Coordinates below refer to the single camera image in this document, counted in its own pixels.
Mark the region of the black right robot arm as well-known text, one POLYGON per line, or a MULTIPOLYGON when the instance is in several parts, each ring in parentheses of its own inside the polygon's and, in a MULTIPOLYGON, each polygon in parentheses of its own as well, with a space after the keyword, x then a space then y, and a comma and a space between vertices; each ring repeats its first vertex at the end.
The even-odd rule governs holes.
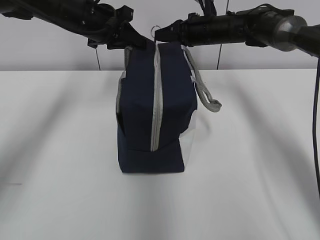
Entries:
POLYGON ((188 47, 245 43, 250 47, 272 47, 282 52, 300 50, 312 57, 320 56, 319 25, 309 26, 293 9, 279 9, 267 3, 225 15, 205 8, 204 15, 190 13, 186 20, 176 20, 156 30, 154 37, 188 47))

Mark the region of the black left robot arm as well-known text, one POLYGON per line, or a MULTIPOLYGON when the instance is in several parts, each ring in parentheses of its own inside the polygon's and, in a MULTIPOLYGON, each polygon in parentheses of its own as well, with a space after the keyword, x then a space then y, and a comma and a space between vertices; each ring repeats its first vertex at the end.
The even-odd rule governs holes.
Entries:
POLYGON ((0 13, 7 18, 38 18, 88 39, 87 45, 107 49, 145 49, 146 38, 130 24, 133 9, 118 9, 98 0, 1 0, 0 13))

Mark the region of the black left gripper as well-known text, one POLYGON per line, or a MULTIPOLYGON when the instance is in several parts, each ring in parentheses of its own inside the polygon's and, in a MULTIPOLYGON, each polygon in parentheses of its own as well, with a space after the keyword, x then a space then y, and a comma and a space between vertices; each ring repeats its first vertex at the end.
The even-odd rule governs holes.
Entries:
POLYGON ((108 50, 121 50, 127 47, 145 49, 147 40, 130 24, 134 10, 126 5, 115 10, 112 16, 97 31, 95 39, 88 38, 87 46, 96 49, 99 45, 106 45, 108 50))

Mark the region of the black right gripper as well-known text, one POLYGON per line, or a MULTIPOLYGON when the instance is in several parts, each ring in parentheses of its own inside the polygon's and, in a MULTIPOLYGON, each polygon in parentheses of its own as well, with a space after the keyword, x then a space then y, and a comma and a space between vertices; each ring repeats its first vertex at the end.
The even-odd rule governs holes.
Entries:
POLYGON ((187 20, 175 21, 158 29, 155 40, 164 43, 180 42, 188 47, 218 45, 228 39, 228 21, 222 16, 198 16, 190 13, 187 20))

